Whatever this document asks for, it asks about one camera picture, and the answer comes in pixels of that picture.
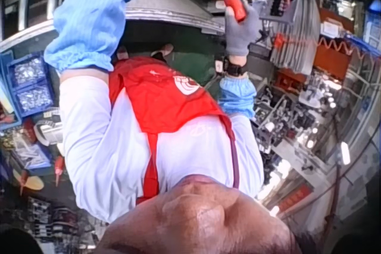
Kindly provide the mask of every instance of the gloved hand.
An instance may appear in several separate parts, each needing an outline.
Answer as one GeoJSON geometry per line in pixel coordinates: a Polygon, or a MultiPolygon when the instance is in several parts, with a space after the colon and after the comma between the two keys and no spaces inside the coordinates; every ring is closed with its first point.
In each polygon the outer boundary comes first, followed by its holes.
{"type": "Polygon", "coordinates": [[[249,5],[246,5],[245,9],[246,19],[238,23],[233,8],[226,8],[226,52],[230,56],[247,56],[249,44],[254,43],[260,36],[259,30],[262,28],[262,24],[257,10],[249,5]]]}

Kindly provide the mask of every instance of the white logo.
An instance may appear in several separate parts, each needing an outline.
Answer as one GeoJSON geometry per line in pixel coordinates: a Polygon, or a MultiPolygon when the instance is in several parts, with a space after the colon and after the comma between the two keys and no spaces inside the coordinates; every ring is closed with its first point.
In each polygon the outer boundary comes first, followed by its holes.
{"type": "Polygon", "coordinates": [[[174,76],[174,83],[184,95],[195,93],[200,85],[188,77],[174,76]]]}

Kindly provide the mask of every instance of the white long-sleeve shirt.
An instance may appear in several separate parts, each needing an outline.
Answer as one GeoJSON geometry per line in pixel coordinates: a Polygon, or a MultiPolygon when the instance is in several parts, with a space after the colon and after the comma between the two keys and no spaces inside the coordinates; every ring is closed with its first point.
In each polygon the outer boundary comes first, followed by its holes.
{"type": "MultiPolygon", "coordinates": [[[[65,163],[77,204],[112,222],[143,196],[150,153],[131,103],[121,91],[111,110],[108,86],[94,77],[74,77],[60,87],[65,163]]],[[[263,183],[263,163],[249,119],[231,116],[239,163],[239,190],[254,197],[263,183]]],[[[157,145],[160,193],[183,177],[207,175],[233,186],[230,141],[217,117],[204,116],[178,132],[161,133],[157,145]]]]}

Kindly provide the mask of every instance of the skin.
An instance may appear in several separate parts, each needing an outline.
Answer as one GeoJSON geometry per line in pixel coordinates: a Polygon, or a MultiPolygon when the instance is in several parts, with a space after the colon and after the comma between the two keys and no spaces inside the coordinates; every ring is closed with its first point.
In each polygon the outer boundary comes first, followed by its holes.
{"type": "Polygon", "coordinates": [[[124,253],[127,246],[147,254],[256,253],[263,246],[282,249],[292,242],[288,227],[258,202],[192,175],[110,224],[97,253],[124,253]]]}

